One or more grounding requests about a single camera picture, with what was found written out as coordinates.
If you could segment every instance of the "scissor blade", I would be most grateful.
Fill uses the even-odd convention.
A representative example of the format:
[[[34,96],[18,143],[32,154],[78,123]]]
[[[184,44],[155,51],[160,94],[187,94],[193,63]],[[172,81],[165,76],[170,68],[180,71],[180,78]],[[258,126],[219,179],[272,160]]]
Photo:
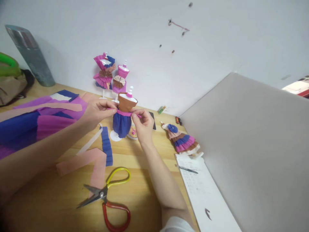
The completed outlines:
[[[81,208],[85,205],[88,205],[96,200],[101,199],[100,195],[93,195],[92,197],[90,197],[89,199],[86,199],[85,201],[83,201],[82,203],[79,204],[79,206],[77,208]]]
[[[85,185],[84,187],[87,188],[90,192],[92,192],[94,195],[99,195],[99,193],[101,192],[101,189],[96,188],[96,187],[92,187],[90,185]]]

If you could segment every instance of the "red scissors handle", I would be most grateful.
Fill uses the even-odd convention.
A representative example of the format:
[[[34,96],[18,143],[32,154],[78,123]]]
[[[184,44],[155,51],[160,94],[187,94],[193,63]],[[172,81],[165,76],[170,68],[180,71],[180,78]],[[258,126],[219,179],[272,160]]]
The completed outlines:
[[[109,207],[109,208],[116,208],[116,209],[121,209],[121,210],[125,210],[126,213],[127,213],[127,219],[126,219],[126,223],[121,226],[121,227],[114,227],[108,220],[107,218],[107,212],[106,212],[106,206]],[[103,215],[104,215],[104,221],[105,221],[105,224],[107,226],[107,228],[111,231],[111,232],[123,232],[125,231],[125,229],[129,226],[130,224],[130,220],[131,220],[131,213],[130,213],[130,210],[124,206],[124,205],[118,205],[118,204],[115,204],[115,203],[110,203],[109,201],[106,202],[106,203],[103,203],[102,204],[102,207],[103,207]]]

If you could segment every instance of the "left hand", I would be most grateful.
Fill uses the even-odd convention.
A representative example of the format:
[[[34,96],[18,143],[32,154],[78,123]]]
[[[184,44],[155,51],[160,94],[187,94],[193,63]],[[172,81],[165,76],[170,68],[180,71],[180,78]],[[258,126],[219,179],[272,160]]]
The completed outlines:
[[[118,103],[107,99],[89,101],[87,109],[79,121],[87,124],[90,130],[94,130],[103,119],[114,115],[117,112],[117,107]]]

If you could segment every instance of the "metal cylinder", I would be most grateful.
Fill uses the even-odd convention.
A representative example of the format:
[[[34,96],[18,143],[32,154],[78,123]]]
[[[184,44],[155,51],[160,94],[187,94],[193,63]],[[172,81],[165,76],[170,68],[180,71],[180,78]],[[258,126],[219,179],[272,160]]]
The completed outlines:
[[[5,28],[40,85],[53,86],[54,78],[31,32],[14,25],[6,25]]]

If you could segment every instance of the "scissors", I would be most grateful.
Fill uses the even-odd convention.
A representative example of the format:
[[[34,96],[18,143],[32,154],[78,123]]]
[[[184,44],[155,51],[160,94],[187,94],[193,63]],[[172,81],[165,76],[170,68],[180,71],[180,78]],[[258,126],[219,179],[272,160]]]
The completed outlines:
[[[111,179],[113,178],[113,175],[121,170],[125,170],[128,173],[128,177],[122,180],[115,180],[115,181],[111,181]],[[106,186],[103,189],[99,189],[96,187],[92,187],[89,185],[85,185],[84,186],[93,193],[93,196],[90,197],[89,199],[83,201],[82,203],[80,203],[80,205],[77,208],[81,208],[85,205],[88,205],[94,201],[97,201],[99,199],[103,200],[103,215],[104,215],[104,221],[105,224],[107,226],[107,228],[109,229],[109,231],[111,232],[122,232],[124,231],[130,223],[131,220],[131,213],[130,210],[128,209],[128,207],[126,207],[125,205],[119,205],[119,204],[115,204],[115,203],[111,203],[110,201],[107,200],[107,191],[109,189],[109,187],[113,186],[113,185],[118,185],[118,184],[123,184],[129,181],[129,179],[131,178],[131,173],[128,169],[124,168],[124,167],[119,167],[116,168],[115,170],[112,171],[112,173],[110,174],[110,176],[108,177],[107,181],[106,181]],[[127,212],[127,219],[126,219],[126,223],[121,226],[121,227],[114,227],[108,220],[107,217],[107,212],[106,212],[106,206],[109,208],[116,208],[116,209],[121,209]]]

